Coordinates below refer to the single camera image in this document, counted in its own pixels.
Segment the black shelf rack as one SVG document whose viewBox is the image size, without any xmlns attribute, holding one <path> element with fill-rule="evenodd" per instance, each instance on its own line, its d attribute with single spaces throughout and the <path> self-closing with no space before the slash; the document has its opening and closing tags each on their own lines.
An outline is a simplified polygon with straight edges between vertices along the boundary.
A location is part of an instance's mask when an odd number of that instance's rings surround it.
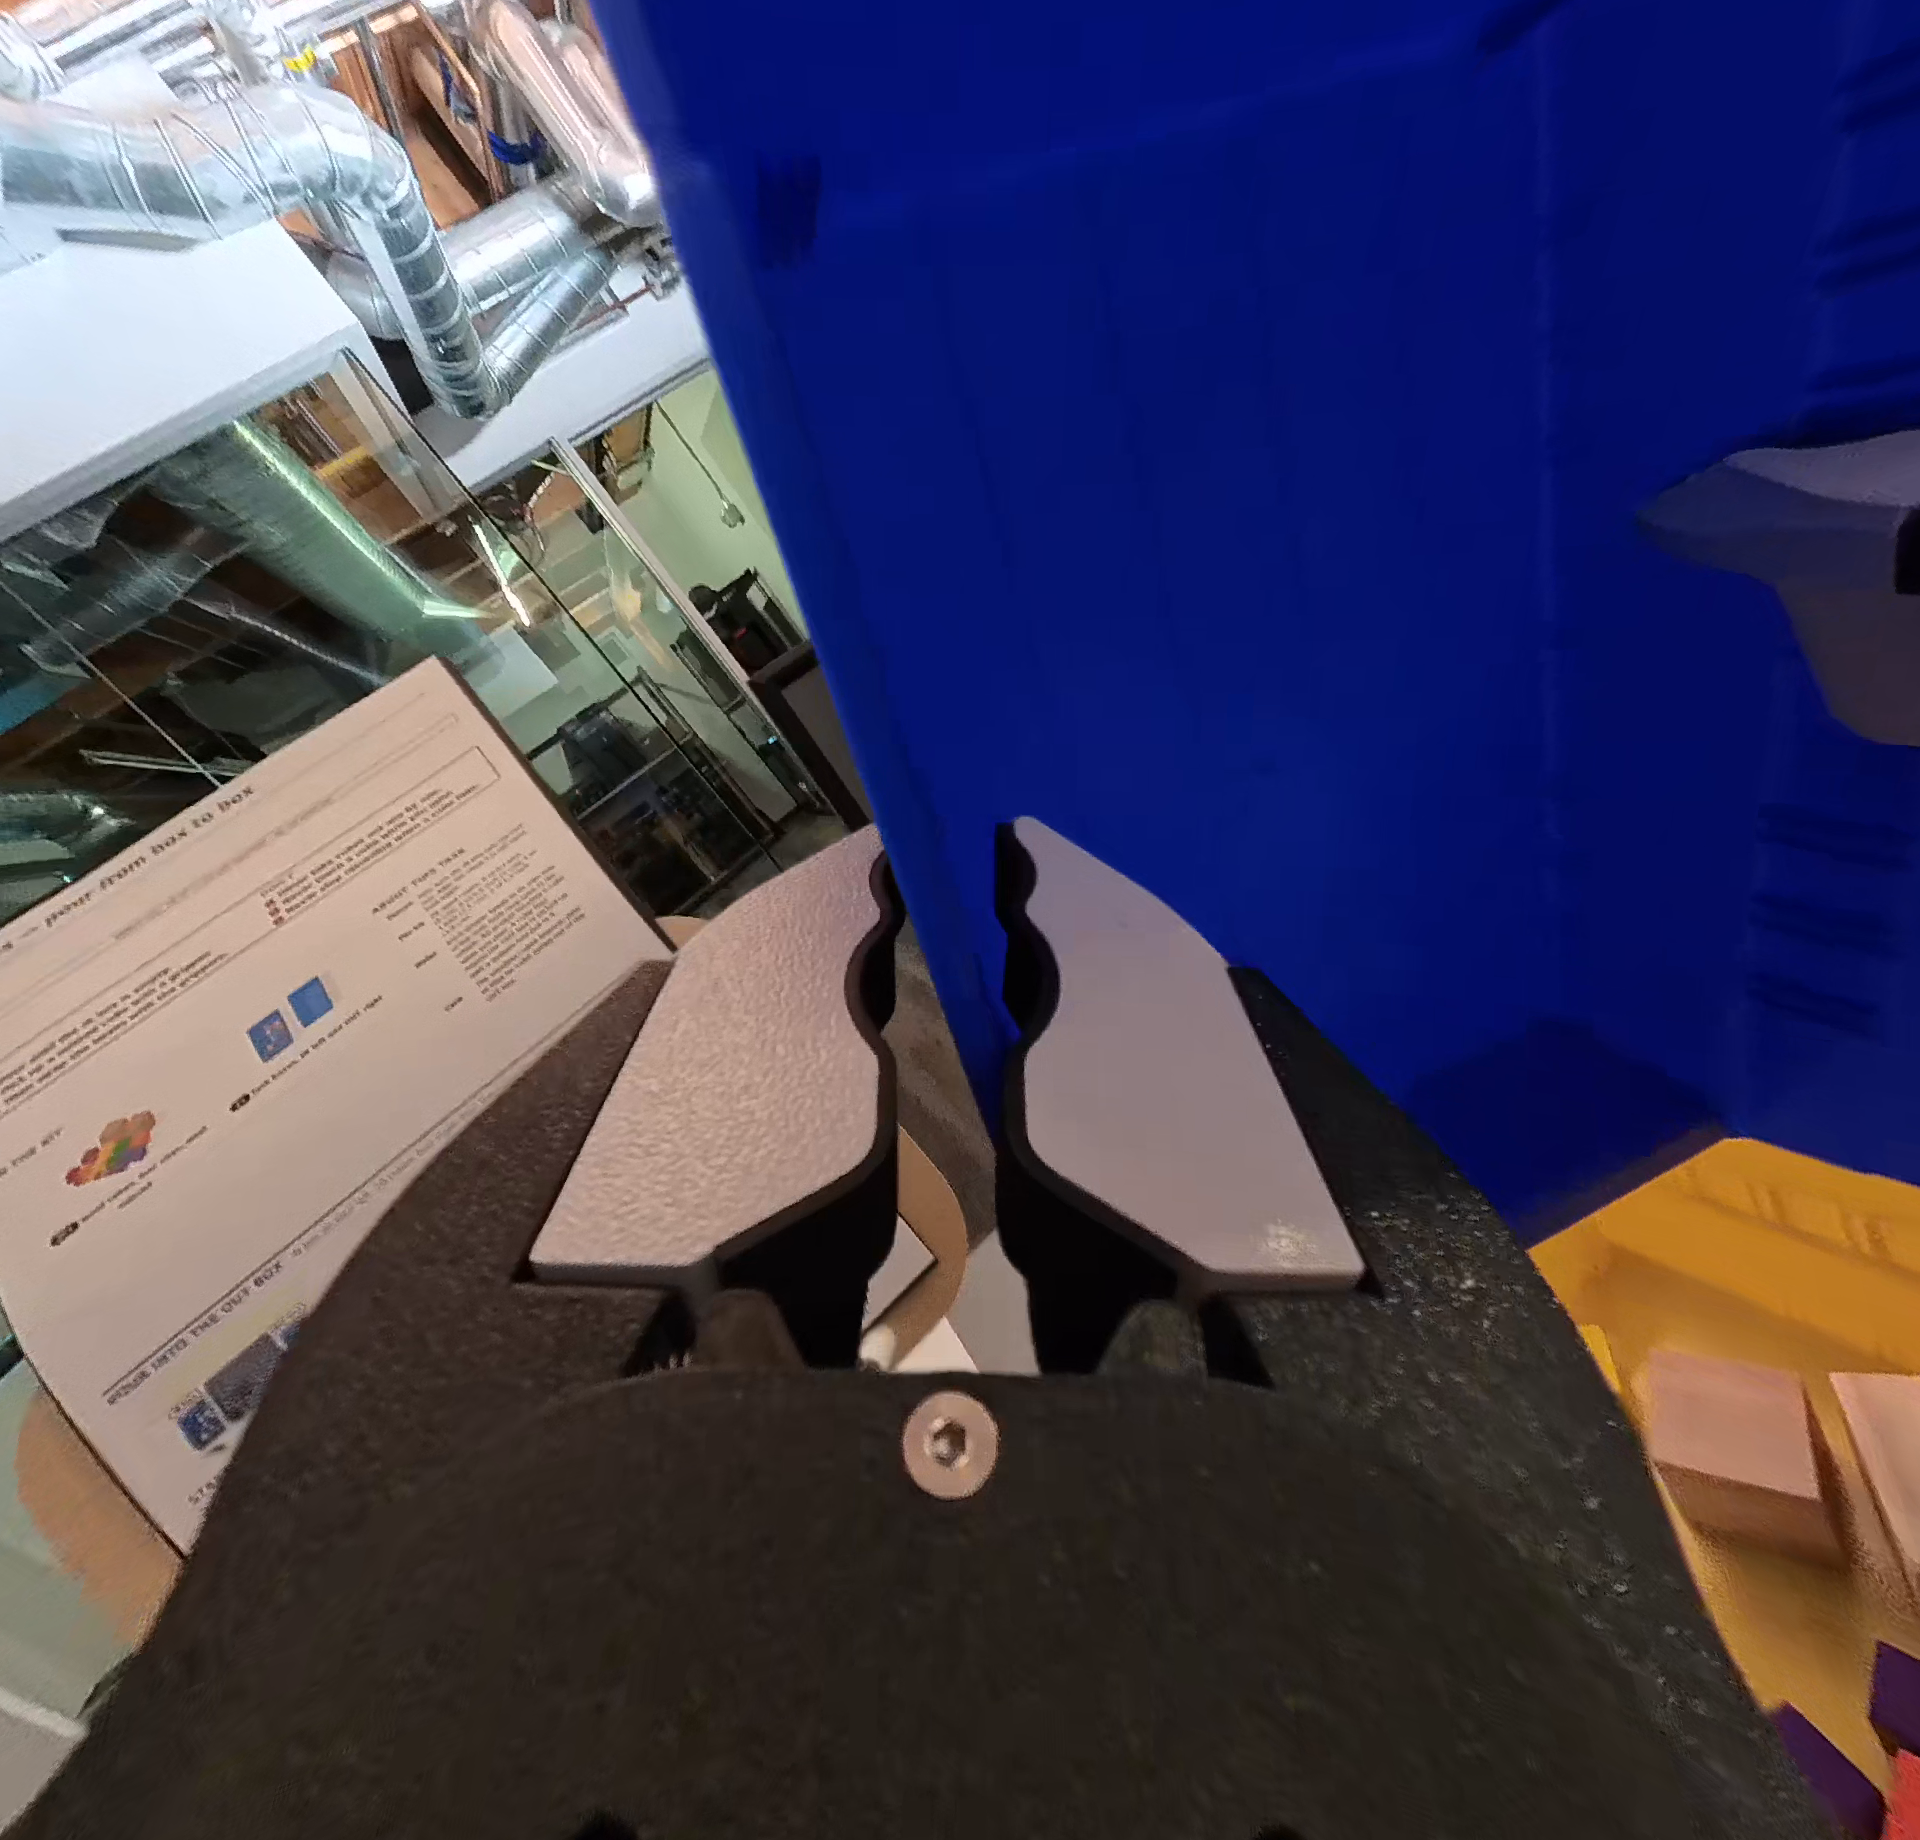
<svg viewBox="0 0 1920 1840">
<path fill-rule="evenodd" d="M 654 915 L 689 912 L 758 867 L 812 792 L 780 738 L 722 712 L 707 738 L 668 703 L 620 688 L 529 749 L 581 835 Z"/>
</svg>

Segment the yellow plastic box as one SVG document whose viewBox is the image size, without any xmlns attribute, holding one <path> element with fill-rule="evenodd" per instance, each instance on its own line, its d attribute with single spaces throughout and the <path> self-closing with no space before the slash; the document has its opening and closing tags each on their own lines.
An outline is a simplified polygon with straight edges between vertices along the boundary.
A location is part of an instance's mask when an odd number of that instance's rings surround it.
<svg viewBox="0 0 1920 1840">
<path fill-rule="evenodd" d="M 1754 1139 L 1723 1139 L 1637 1189 L 1521 1227 L 1578 1327 L 1624 1372 L 1655 1348 L 1801 1372 L 1832 1414 L 1831 1372 L 1916 1376 L 1916 1187 Z"/>
</svg>

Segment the white instruction poster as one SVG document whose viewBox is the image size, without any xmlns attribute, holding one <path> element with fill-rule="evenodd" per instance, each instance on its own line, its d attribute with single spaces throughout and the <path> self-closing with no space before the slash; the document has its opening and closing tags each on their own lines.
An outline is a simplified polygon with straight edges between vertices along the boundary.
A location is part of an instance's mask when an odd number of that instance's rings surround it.
<svg viewBox="0 0 1920 1840">
<path fill-rule="evenodd" d="M 4 1314 L 175 1551 L 397 1195 L 673 954 L 441 660 L 4 928 Z"/>
</svg>

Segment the blue plastic box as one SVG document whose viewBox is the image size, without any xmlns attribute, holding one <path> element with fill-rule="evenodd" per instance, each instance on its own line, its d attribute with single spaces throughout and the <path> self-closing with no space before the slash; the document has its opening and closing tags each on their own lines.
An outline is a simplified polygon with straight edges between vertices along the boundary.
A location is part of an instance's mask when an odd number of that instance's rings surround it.
<svg viewBox="0 0 1920 1840">
<path fill-rule="evenodd" d="M 1916 426 L 1916 0 L 590 0 L 973 1093 L 1030 813 L 1510 1220 L 1916 1180 L 1916 747 L 1670 485 Z"/>
</svg>

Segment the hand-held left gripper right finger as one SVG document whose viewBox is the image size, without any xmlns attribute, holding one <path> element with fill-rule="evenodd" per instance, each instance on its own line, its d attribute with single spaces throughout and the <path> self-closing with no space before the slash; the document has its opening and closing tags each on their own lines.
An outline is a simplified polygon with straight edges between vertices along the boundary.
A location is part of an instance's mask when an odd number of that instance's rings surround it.
<svg viewBox="0 0 1920 1840">
<path fill-rule="evenodd" d="M 1223 953 L 1037 816 L 997 827 L 997 1227 L 1041 1372 L 1134 1308 L 1344 1297 L 1370 1276 Z"/>
</svg>

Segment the glass partition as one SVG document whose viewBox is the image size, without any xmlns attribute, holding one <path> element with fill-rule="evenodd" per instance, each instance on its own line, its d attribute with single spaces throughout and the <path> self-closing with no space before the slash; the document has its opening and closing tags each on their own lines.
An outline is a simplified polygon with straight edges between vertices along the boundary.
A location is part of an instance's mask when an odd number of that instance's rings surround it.
<svg viewBox="0 0 1920 1840">
<path fill-rule="evenodd" d="M 548 441 L 473 488 L 344 357 L 4 537 L 2 919 L 428 658 L 532 771 L 532 747 L 620 688 L 707 738 L 722 712 L 780 738 L 814 796 L 780 830 L 780 865 L 666 917 L 715 917 L 839 842 L 847 825 L 797 734 L 751 688 L 801 628 L 756 570 L 689 583 L 628 511 L 655 418 Z"/>
</svg>

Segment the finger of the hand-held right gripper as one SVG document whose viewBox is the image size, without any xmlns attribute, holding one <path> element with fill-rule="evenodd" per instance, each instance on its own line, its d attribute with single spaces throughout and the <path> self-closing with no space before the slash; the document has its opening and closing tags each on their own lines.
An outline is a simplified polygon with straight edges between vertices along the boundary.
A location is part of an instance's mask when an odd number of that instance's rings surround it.
<svg viewBox="0 0 1920 1840">
<path fill-rule="evenodd" d="M 1777 591 L 1837 722 L 1919 744 L 1919 433 L 1729 453 L 1637 511 L 1661 551 Z"/>
</svg>

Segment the pile of wooden cubes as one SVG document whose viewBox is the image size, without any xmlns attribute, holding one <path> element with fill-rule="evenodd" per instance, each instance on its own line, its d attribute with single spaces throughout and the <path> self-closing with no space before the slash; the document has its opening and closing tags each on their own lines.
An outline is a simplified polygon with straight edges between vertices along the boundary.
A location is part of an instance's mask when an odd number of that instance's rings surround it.
<svg viewBox="0 0 1920 1840">
<path fill-rule="evenodd" d="M 1916 1836 L 1916 1376 L 1655 1348 L 1624 1372 L 1693 1583 L 1837 1836 Z"/>
</svg>

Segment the silver air duct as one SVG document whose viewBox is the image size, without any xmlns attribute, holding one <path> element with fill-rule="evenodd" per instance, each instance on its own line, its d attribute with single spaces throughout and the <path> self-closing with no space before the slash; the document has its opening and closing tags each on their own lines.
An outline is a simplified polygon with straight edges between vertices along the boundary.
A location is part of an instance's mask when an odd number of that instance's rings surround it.
<svg viewBox="0 0 1920 1840">
<path fill-rule="evenodd" d="M 510 191 L 450 226 L 328 44 L 411 9 Z M 4 11 L 4 270 L 59 244 L 190 249 L 305 218 L 364 331 L 438 406 L 504 410 L 622 271 L 681 281 L 611 60 L 527 0 L 28 0 Z"/>
</svg>

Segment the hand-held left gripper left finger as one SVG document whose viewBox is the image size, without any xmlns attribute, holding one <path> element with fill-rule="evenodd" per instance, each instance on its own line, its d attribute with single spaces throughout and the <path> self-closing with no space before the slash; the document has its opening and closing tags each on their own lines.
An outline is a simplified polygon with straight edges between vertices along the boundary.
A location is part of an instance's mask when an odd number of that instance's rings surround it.
<svg viewBox="0 0 1920 1840">
<path fill-rule="evenodd" d="M 874 827 L 677 953 L 533 1237 L 543 1283 L 767 1295 L 803 1365 L 857 1365 L 900 1182 L 900 890 Z"/>
</svg>

